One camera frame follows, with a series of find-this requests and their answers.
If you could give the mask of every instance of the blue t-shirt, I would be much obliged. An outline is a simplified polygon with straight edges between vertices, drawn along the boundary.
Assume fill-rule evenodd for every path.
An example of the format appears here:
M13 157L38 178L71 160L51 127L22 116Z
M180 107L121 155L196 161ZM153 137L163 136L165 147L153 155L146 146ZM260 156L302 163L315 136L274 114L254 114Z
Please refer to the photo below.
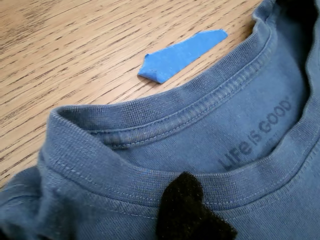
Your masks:
M320 239L320 0L298 2L264 0L251 36L180 87L54 109L37 166L0 193L1 231L153 240L164 189L189 171L237 240Z

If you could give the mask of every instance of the wooden table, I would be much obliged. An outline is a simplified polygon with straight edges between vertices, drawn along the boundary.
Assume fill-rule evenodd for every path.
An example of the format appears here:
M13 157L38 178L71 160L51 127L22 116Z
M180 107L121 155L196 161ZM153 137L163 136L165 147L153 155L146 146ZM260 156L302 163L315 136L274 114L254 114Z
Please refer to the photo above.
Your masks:
M0 187L36 163L50 110L109 104L181 85L252 31L260 0L0 0ZM164 84L144 56L198 31L227 39Z

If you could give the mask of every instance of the black felt piece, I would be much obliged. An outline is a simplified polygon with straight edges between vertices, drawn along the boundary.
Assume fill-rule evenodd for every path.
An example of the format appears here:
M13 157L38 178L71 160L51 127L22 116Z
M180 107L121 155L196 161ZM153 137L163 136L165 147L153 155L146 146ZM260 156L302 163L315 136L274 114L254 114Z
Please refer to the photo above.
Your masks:
M195 176L183 172L165 189L156 235L159 240L234 240L237 231L202 203L204 193Z

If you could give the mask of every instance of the seam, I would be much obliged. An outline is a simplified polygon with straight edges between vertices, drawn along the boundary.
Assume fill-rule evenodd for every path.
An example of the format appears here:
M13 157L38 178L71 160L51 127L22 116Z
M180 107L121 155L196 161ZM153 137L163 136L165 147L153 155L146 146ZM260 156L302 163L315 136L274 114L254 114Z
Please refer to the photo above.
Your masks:
M0 208L2 208L4 205L10 203L11 201L13 200L16 200L16 199L21 199L21 198L40 198L39 195L20 195L20 196L15 196L15 197L12 197L12 198L9 198L7 201L5 201L4 203L1 203L0 204Z
M270 13L270 15L267 17L267 19L265 20L265 22L267 22L267 20L268 20L271 16L273 16L273 14L274 14L274 10L273 10L273 12ZM216 94L217 91L219 91L221 88L224 88L225 85L228 85L228 84L233 85L233 82L230 83L229 81L230 81L230 79L234 78L236 75L240 75L239 77L237 77L237 79L242 79L243 77L241 77L241 76L244 75L243 72L246 72L245 69L247 69L248 66L251 66L251 65L253 65L254 63L256 63L256 62L257 62L257 59L264 58L264 61L265 61L266 59L269 58L268 55L270 54L270 52L268 52L268 50L270 50L269 45L270 45L271 36L272 36L273 33L272 33L272 31L271 31L271 26L268 26L268 28L269 28L269 30L270 30L270 34L269 34L269 36L268 36L268 39L267 39L265 45L263 46L262 50L258 53L258 55L257 55L253 60L251 60L248 64L246 64L243 68L241 68L241 69L240 69L238 72L236 72L234 75L230 76L226 81L224 81L224 82L223 82L221 85L219 85L217 88L213 89L211 92L207 93L205 96L201 97L201 98L198 99L197 101L195 101L195 102L191 103L190 105L186 106L184 109L181 109L181 110L179 110L179 111L177 111L177 112L174 112L173 114L168 115L168 116L166 116L166 117L164 117L164 118L162 118L162 119L155 120L155 121L153 121L153 122L149 122L149 123L147 123L147 124L144 124L144 125L141 125L141 126L136 126L136 127L130 128L130 129L128 129L128 128L125 128L125 129L117 129L117 130L110 130L110 129L109 129L109 130L100 130L100 129L96 129L96 130L87 130L87 132L90 133L90 134L108 134L108 133L118 133L118 132L125 132L125 133L126 133L126 132L132 132L132 131L135 131L135 130L138 130L138 129L142 129L142 128L145 128L145 127L153 126L153 125L155 125L155 124L160 124L160 123L162 123L162 122L164 122L164 121L166 121L166 120L174 117L175 115L182 114L182 113L188 111L188 110L189 110L191 107L193 107L194 105L197 105L197 104L199 104L199 103L201 103L201 102L206 102L206 101L204 101L204 99L210 98L213 94ZM254 72L251 73L251 76L254 75L255 73L257 73L258 71L260 71L263 64L264 64L264 63L259 62L257 69L255 69ZM247 82L250 82L250 81L243 81L243 82L238 86L237 89L232 90L231 92L228 93L227 96L224 96L223 98L225 99L225 98L229 97L229 95L231 95L232 93L234 93L234 92L236 92L237 90L239 90L239 89L241 88L241 86L242 86L243 84L246 84ZM207 109L206 111L200 113L200 115L202 115L203 113L207 112L208 110L210 110L210 108Z
M309 146L312 144L313 140L315 139L315 137L316 137L316 136L318 135L318 133L319 133L319 129L320 129L320 127L318 127L318 129L317 129L317 131L316 131L316 134L312 137L311 141L310 141L309 144L306 146L306 148L304 149L304 151L302 152L301 155L304 155L305 152L306 152L306 150L307 150L307 149L309 148ZM269 188L277 185L278 183L280 183L280 182L282 182L284 179L286 179L286 178L294 171L294 169L296 168L296 166L297 166L298 164L299 164L299 161L297 161L297 162L295 163L295 165L292 167L292 169L291 169L285 176L283 176L281 179L279 179L277 182L273 183L272 185L269 185L269 186L265 187L265 188L262 189L262 190L257 191L256 193L251 194L250 196L246 196L246 197L244 197L244 198L240 198L240 199L237 199L237 200L234 200L234 201L226 201L226 202L205 202L205 204L209 204L209 205L232 204L232 203L236 203L236 202L239 202L239 201L242 201L242 200L251 198L251 197L253 197L253 196L255 196L255 195L259 194L259 193L263 193L265 190L267 190L267 189L269 189Z
M308 161L308 163L309 163L311 160L314 159L314 156L318 153L318 151L319 151L319 149L315 149L314 151L312 151L311 154L313 154L313 155L310 156L310 160ZM259 210L259 209L263 209L263 208L265 208L265 207L267 207L267 206L269 206L269 205L271 205L271 204L273 204L273 203L275 203L275 202L277 202L277 201L280 201L280 200L282 200L282 199L284 199L284 198L287 198L287 197L289 197L289 196L288 196L288 195L284 195L284 196L282 196L282 197L277 197L275 200L269 202L268 204L265 204L265 205L263 205L263 206L260 206L260 207L258 207L258 208L255 208L255 209L252 209L251 211L246 212L246 213L244 213L244 214L240 214L240 215L235 216L235 217L232 217L232 218L226 218L226 219L224 219L224 220L225 220L225 221L234 220L234 219L240 218L240 217L242 217L242 216L246 216L246 215L248 215L248 214L251 214L251 213L253 213L253 212L255 212L255 211Z
M240 217L242 217L242 216L249 215L249 214L251 214L251 213L253 213L253 212L255 212L255 211L259 210L259 209L263 209L263 208L265 208L265 207L267 207L267 206L269 206L269 205L271 205L271 204L274 204L275 202L277 202L277 201L279 201L279 200L280 200L280 198L279 198L279 199L275 199L275 200L273 200L272 202L269 202L269 203L266 204L266 205L260 206L260 207L258 207L258 208L256 208L256 209L252 210L252 211L246 212L245 214L241 214L241 215L239 215L239 216L235 216L235 217L232 217L232 218L225 218L224 220L225 220L225 221L229 221L229 220L234 220L234 219L240 218Z
M138 199L144 199L144 200L155 201L155 202L159 202L159 201L160 201L159 199L156 199L156 198L148 198L148 197L142 197L142 196L135 196L135 195L132 195L132 194L128 194L128 193L124 193L124 192L121 192L121 191L117 191L117 190L115 190L113 187L105 187L105 186L103 186L103 185L101 185L101 184L98 184L98 183L96 183L96 182L93 182L91 179L83 176L83 175L81 174L81 172L76 171L74 168L68 167L68 166L66 166L65 164L60 163L60 162L57 162L56 164L63 166L66 170L69 170L69 171L77 174L80 178L86 180L86 181L87 181L88 183L90 183L90 184L93 184L93 185L98 186L99 188L103 188L103 189L105 189L105 190L112 191L112 192L114 192L114 193L121 194L121 195L124 195L124 196L127 196L127 197L131 197L131 198L138 198ZM53 168L51 168L51 167L49 167L49 166L47 166L47 167L50 168L50 169L51 169L52 171L54 171L55 173L58 173L58 172L56 172Z

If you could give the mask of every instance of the neckline ribbing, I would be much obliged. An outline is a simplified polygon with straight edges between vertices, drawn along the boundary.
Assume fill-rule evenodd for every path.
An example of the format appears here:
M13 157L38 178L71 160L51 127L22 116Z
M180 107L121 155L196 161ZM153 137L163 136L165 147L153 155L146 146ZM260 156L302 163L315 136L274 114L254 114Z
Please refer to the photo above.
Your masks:
M253 34L181 87L119 104L54 109L41 151L45 164L96 194L132 204L158 206L163 190L179 173L131 165L112 148L164 138L197 121L215 103L223 102L228 94L246 84L275 50L278 14L274 0L262 2L253 14L256 20ZM319 38L317 30L314 37ZM308 62L317 63L318 68L308 76L311 95L303 116L270 155L230 172L195 175L203 185L205 203L213 209L231 209L250 203L285 185L298 172L319 137L315 118L320 117L320 108L317 108L320 82L313 79L319 76L319 52L319 43L315 41ZM160 126L156 127L157 131L149 131L148 128L155 129L155 125ZM111 141L103 144L88 131L107 133L113 146L107 146ZM293 150L295 145L304 151L297 154Z

